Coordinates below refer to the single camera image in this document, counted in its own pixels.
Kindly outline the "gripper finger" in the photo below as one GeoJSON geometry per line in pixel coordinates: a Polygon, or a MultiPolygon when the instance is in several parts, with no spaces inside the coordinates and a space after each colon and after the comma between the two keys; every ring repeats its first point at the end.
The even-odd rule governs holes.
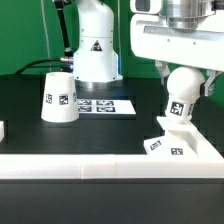
{"type": "Polygon", "coordinates": [[[164,61],[156,60],[155,67],[161,77],[161,84],[165,85],[170,75],[170,69],[168,67],[168,63],[164,61]]]}
{"type": "Polygon", "coordinates": [[[201,86],[201,91],[204,96],[209,97],[213,94],[215,88],[215,82],[218,80],[221,74],[222,71],[217,70],[206,71],[207,80],[201,86]]]}

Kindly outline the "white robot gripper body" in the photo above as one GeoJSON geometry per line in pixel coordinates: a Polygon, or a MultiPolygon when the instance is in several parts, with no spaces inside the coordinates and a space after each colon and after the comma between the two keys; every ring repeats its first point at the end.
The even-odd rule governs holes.
{"type": "Polygon", "coordinates": [[[224,13],[200,19],[196,30],[173,29],[160,16],[135,14],[130,36],[138,57],[224,71],[224,13]]]}

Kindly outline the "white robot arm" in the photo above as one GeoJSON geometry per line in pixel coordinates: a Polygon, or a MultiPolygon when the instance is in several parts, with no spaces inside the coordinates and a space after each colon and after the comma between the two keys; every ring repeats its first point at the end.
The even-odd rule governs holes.
{"type": "MultiPolygon", "coordinates": [[[[114,14],[100,0],[76,0],[79,48],[73,55],[75,79],[112,83],[120,78],[113,50],[114,14]]],[[[130,43],[135,56],[151,59],[161,77],[170,63],[203,68],[209,96],[224,72],[224,0],[130,0],[130,43]]]]}

